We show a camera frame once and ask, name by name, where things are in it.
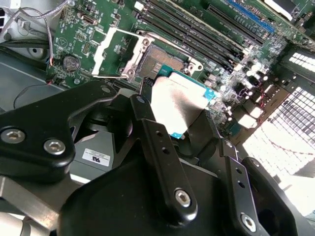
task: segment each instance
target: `ventilation grille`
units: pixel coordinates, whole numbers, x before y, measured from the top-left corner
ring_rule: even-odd
[[[271,122],[315,150],[315,97],[297,88],[279,107]]]
[[[1,33],[2,28],[4,26],[4,17],[5,17],[5,12],[2,8],[0,8],[0,33]]]
[[[315,158],[315,97],[298,87],[244,143],[280,179],[299,175]]]
[[[302,55],[300,53],[294,53],[289,59],[290,62],[300,65],[301,67],[315,72],[315,59]]]

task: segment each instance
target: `label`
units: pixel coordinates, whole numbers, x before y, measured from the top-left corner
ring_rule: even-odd
[[[109,166],[109,160],[110,160],[109,155],[106,155],[97,151],[93,151],[88,148],[84,150],[84,154],[82,158],[84,160],[88,160],[102,166]]]

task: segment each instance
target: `cable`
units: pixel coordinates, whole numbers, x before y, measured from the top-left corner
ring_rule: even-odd
[[[2,35],[4,34],[4,32],[7,31],[7,29],[10,27],[10,25],[15,21],[15,19],[21,14],[21,10],[26,10],[26,11],[34,11],[39,15],[42,15],[42,13],[34,8],[31,7],[24,7],[19,9],[17,12],[14,13],[14,15],[8,20],[8,22],[5,24],[5,26],[2,29],[2,32],[0,33],[0,37],[2,37]],[[45,25],[47,28],[47,35],[48,35],[48,42],[49,42],[49,53],[50,53],[50,58],[49,58],[49,62],[50,65],[53,65],[53,56],[54,56],[54,51],[53,51],[53,39],[52,39],[52,35],[50,32],[50,28],[48,25],[48,22],[45,18],[43,18],[43,20],[45,21]]]
[[[271,140],[268,138],[268,136],[267,136],[267,134],[264,132],[263,128],[261,128],[261,131],[262,131],[262,133],[266,136],[266,138],[268,139],[268,141],[269,141],[272,145],[276,146],[277,148],[282,149],[283,151],[288,151],[288,152],[292,152],[293,154],[299,154],[299,155],[315,156],[315,153],[293,151],[293,150],[290,150],[290,149],[286,149],[286,148],[284,148],[284,147],[282,147],[282,146],[280,146],[280,145],[278,145],[278,144],[275,144],[273,141],[271,141]]]
[[[43,84],[43,85],[31,85],[31,86],[26,87],[25,89],[23,89],[23,90],[15,97],[15,99],[14,99],[14,101],[13,101],[13,108],[16,109],[16,102],[17,102],[17,100],[18,100],[21,96],[23,96],[30,88],[33,88],[33,87],[40,87],[40,86],[48,86],[48,85],[51,85],[51,84],[52,84],[52,82],[49,82],[49,83]]]
[[[15,51],[13,51],[13,50],[11,50],[11,49],[9,49],[9,48],[2,47],[2,46],[0,45],[0,51],[1,51],[1,52],[4,52],[4,53],[6,53],[6,54],[8,54],[8,55],[10,55],[10,56],[12,56],[12,57],[15,57],[15,58],[19,59],[19,60],[22,61],[23,63],[26,63],[26,64],[28,64],[28,65],[34,66],[34,67],[36,67],[36,68],[38,68],[38,69],[40,69],[40,70],[43,70],[43,71],[46,70],[46,67],[47,67],[46,64],[40,63],[40,62],[38,62],[38,61],[36,61],[36,60],[33,60],[33,59],[30,59],[30,58],[28,58],[28,57],[26,57],[26,56],[24,56],[24,55],[21,55],[21,54],[15,52]]]
[[[31,19],[35,19],[35,20],[40,20],[43,19],[45,21],[45,25],[47,28],[47,35],[48,35],[48,42],[49,42],[49,52],[50,52],[50,58],[49,58],[49,62],[50,65],[53,65],[53,56],[54,56],[54,52],[53,52],[53,39],[52,39],[52,35],[50,32],[50,28],[48,25],[48,22],[46,20],[46,17],[48,16],[54,16],[57,15],[64,6],[66,6],[68,4],[68,0],[63,1],[61,4],[59,4],[57,7],[55,7],[54,9],[42,14],[40,11],[34,9],[34,8],[30,8],[30,7],[24,7],[24,8],[20,8],[17,12],[14,13],[14,15],[8,20],[8,22],[5,24],[5,26],[2,29],[2,32],[0,32],[0,37],[3,36],[4,32],[6,32],[8,30],[8,28],[10,27],[10,25],[16,20],[16,18],[20,15],[20,14],[24,14],[27,17],[30,17]],[[28,13],[26,13],[25,11],[34,11],[37,14],[39,14],[39,16],[31,16]]]
[[[68,2],[69,2],[69,0],[65,0],[65,1],[63,1],[62,3],[60,3],[58,6],[56,6],[54,9],[52,9],[52,10],[50,10],[50,11],[47,11],[47,12],[44,13],[44,14],[40,14],[39,16],[31,16],[31,15],[29,15],[28,13],[26,13],[26,12],[24,11],[24,8],[21,8],[20,11],[21,11],[24,15],[26,15],[26,16],[28,16],[28,17],[34,19],[34,20],[40,20],[40,19],[45,19],[45,18],[47,18],[48,16],[53,16],[53,15],[55,15],[55,14],[58,14],[58,13],[63,9],[63,7],[68,4]]]
[[[40,39],[21,39],[0,43],[0,46],[7,48],[42,48],[49,49],[49,42]]]

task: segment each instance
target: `motherboard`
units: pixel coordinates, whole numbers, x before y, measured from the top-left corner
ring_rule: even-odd
[[[225,130],[246,125],[234,113],[240,104],[253,120],[249,127],[259,123],[279,91],[270,78],[288,45],[315,49],[313,30],[305,27],[312,0],[70,2],[60,16],[49,77],[67,88],[97,79],[140,92],[167,66],[215,93],[206,110]]]

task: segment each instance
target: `silver screw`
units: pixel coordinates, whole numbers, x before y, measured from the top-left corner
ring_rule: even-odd
[[[148,46],[148,45],[150,44],[150,41],[147,40],[147,39],[144,39],[144,40],[142,41],[142,44],[143,44],[144,46]]]
[[[24,139],[25,133],[19,129],[7,129],[1,133],[1,140],[8,144],[19,144]]]
[[[229,141],[225,140],[225,144],[228,145],[230,148],[233,147],[232,143],[230,143]]]
[[[103,92],[110,93],[110,89],[108,87],[102,86],[101,88],[102,88]]]
[[[65,151],[65,145],[58,139],[50,139],[44,143],[44,149],[49,154],[61,155]]]
[[[68,5],[74,7],[75,6],[75,1],[74,0],[69,0]]]
[[[175,198],[182,207],[189,207],[191,204],[190,196],[184,190],[177,190],[175,192]]]
[[[141,102],[141,103],[146,103],[146,101],[145,101],[145,100],[143,100],[143,98],[142,98],[142,97],[140,97],[140,96],[137,96],[137,99],[138,99],[138,101],[139,101],[139,102]]]
[[[259,167],[259,163],[255,160],[255,159],[252,159],[252,162],[254,165],[256,165],[257,167]]]
[[[73,83],[74,83],[75,85],[79,85],[79,84],[81,83],[81,81],[80,81],[79,79],[74,79]]]
[[[128,75],[129,75],[129,76],[133,76],[133,75],[134,75],[134,71],[133,71],[133,70],[129,70],[129,71],[128,71]]]
[[[253,233],[256,232],[256,224],[248,215],[241,214],[241,219],[246,228],[248,228]]]
[[[188,70],[189,70],[189,71],[193,70],[193,65],[189,65],[189,66],[188,66]]]

